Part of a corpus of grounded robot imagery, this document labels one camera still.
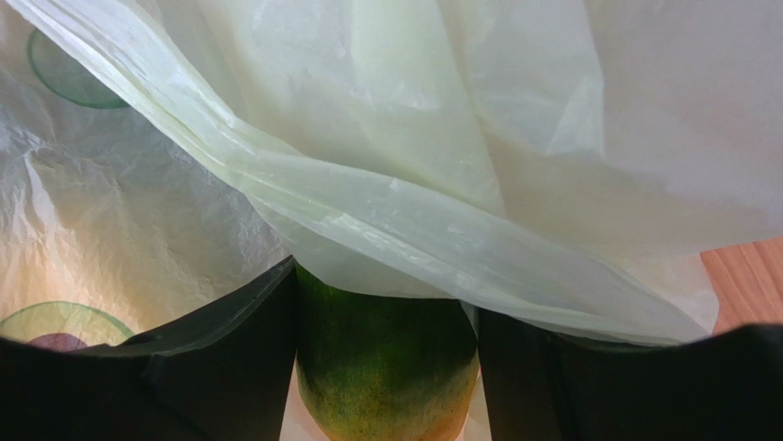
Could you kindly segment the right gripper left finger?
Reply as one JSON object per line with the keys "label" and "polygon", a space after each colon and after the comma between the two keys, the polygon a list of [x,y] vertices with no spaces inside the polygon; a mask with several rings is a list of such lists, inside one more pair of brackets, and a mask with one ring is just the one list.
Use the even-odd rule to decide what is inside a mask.
{"label": "right gripper left finger", "polygon": [[297,347],[294,260],[120,345],[1,342],[4,440],[277,440]]}

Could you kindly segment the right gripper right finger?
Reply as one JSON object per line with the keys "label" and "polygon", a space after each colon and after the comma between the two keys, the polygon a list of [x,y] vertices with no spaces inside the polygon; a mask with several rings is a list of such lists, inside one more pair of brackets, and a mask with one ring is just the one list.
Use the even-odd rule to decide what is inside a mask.
{"label": "right gripper right finger", "polygon": [[480,311],[495,440],[779,440],[782,328],[749,324],[695,343],[575,338]]}

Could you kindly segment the green orange fake mango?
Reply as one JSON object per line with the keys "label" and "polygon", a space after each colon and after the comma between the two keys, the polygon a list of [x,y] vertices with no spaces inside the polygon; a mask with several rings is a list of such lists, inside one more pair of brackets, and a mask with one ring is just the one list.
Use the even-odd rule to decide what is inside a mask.
{"label": "green orange fake mango", "polygon": [[480,360],[457,300],[357,294],[296,266],[302,401],[331,440],[454,440]]}

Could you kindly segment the translucent avocado print plastic bag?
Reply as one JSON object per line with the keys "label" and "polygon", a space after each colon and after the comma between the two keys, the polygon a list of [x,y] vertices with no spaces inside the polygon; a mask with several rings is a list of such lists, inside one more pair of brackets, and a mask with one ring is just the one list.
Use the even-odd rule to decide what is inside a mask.
{"label": "translucent avocado print plastic bag", "polygon": [[[644,347],[782,233],[779,1],[4,1],[1,342],[120,345],[286,258]],[[277,440],[331,440],[300,396]]]}

